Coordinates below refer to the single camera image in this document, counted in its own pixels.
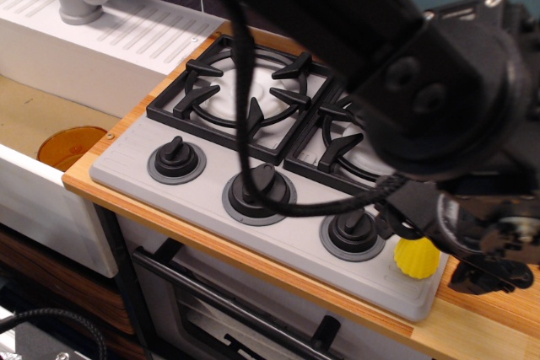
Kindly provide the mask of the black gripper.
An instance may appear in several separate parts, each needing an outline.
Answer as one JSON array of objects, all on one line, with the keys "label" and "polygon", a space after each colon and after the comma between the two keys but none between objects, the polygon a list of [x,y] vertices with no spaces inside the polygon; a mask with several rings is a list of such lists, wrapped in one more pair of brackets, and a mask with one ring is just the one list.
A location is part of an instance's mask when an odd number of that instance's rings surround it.
[{"label": "black gripper", "polygon": [[[528,265],[539,263],[537,179],[409,180],[385,198],[381,217],[402,238],[429,239],[461,259],[448,283],[455,292],[513,293],[532,285]],[[473,255],[489,261],[464,260]]]}]

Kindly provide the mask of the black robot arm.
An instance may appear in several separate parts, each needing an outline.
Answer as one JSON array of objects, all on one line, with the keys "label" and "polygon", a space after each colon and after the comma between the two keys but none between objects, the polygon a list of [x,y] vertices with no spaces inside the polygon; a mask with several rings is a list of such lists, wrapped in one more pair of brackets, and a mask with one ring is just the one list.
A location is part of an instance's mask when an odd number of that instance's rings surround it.
[{"label": "black robot arm", "polygon": [[[238,63],[235,100],[246,195],[287,217],[330,215],[347,247],[351,213],[375,205],[404,239],[429,239],[458,260],[450,286],[480,295],[532,285],[539,262],[538,21],[502,2],[478,18],[427,19],[411,0],[220,0]],[[341,78],[354,115],[394,173],[341,201],[271,196],[247,152],[255,51],[252,8]]]}]

